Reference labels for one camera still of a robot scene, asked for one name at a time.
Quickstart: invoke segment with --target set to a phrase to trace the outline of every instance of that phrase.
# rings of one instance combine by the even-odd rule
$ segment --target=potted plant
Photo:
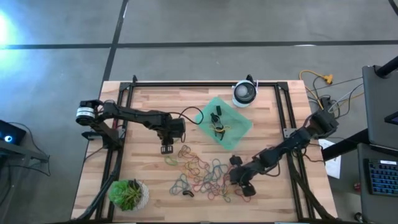
[[[148,188],[136,179],[114,181],[109,192],[110,201],[122,211],[141,209],[148,198]]]

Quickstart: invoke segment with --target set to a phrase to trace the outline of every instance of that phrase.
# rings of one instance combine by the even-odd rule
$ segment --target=gray floor
[[[0,1],[0,45],[111,43],[121,4]],[[387,0],[131,0],[119,42],[398,40],[397,22]],[[109,79],[231,80],[250,73],[256,79],[291,80],[310,69],[334,74],[337,83],[360,77],[362,66],[383,64],[397,51],[398,45],[118,49]],[[24,171],[5,223],[69,219],[87,145],[75,111],[80,100],[98,97],[108,54],[109,49],[0,50],[0,119],[28,125],[51,155],[52,170],[51,177]],[[305,75],[307,85],[313,78]],[[338,99],[361,82],[319,94]],[[339,122],[334,137],[366,128],[363,96]],[[360,211],[352,189],[356,163],[355,152],[344,155],[341,180],[330,179],[345,220]]]

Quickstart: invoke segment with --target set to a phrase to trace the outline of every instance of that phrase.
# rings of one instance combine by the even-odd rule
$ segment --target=wooden tabletop
[[[310,106],[302,81],[287,81],[294,109],[297,126],[301,126],[310,115]],[[104,82],[100,100],[117,100],[120,82]],[[258,151],[276,146],[282,142],[282,132],[274,89],[259,87],[253,103],[247,108],[236,108],[232,104],[230,87],[135,87],[132,108],[138,110],[160,110],[181,112],[188,106],[203,109],[209,101],[218,96],[239,113],[251,120],[252,129],[242,138],[234,151],[227,151],[207,136],[197,125],[186,120],[185,143],[174,144],[172,157],[177,157],[183,144],[188,145],[202,160],[211,163],[219,159],[229,164],[232,154],[242,157],[244,163]],[[289,124],[284,104],[285,118]],[[184,113],[194,118],[198,111],[188,110]],[[90,142],[87,154],[101,147],[101,141]],[[313,160],[322,159],[319,147],[308,148],[307,155]],[[98,193],[103,175],[106,150],[90,157],[83,166],[80,184],[73,207],[72,218],[81,215]],[[178,166],[164,162],[160,154],[160,140],[156,132],[150,131],[141,124],[129,123],[124,147],[120,179],[137,179],[149,188],[149,202],[137,212],[122,212],[115,208],[114,222],[289,222],[296,221],[296,212],[292,195],[286,158],[280,161],[280,176],[269,177],[256,175],[251,183],[257,194],[250,202],[240,196],[230,194],[231,202],[217,196],[209,200],[207,194],[196,193],[193,198],[171,195],[169,190],[182,173],[184,160],[178,158]],[[308,181],[312,192],[327,211],[336,216],[335,204],[331,194],[325,166],[322,162],[310,162],[304,158]],[[300,198],[305,216],[306,206],[303,193]],[[109,200],[106,198],[104,216],[108,211]]]

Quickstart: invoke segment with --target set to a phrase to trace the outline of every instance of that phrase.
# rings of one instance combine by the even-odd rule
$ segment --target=paper sheet
[[[319,145],[323,147],[323,149],[326,149],[329,146],[334,145],[335,143],[325,140],[325,139],[319,139]],[[334,159],[331,159],[329,161],[326,161],[326,173],[334,178],[340,179],[340,167],[341,167],[341,156],[338,156]]]

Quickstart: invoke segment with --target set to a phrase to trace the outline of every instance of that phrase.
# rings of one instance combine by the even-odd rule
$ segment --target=keyboard
[[[370,194],[398,197],[398,162],[364,159]]]

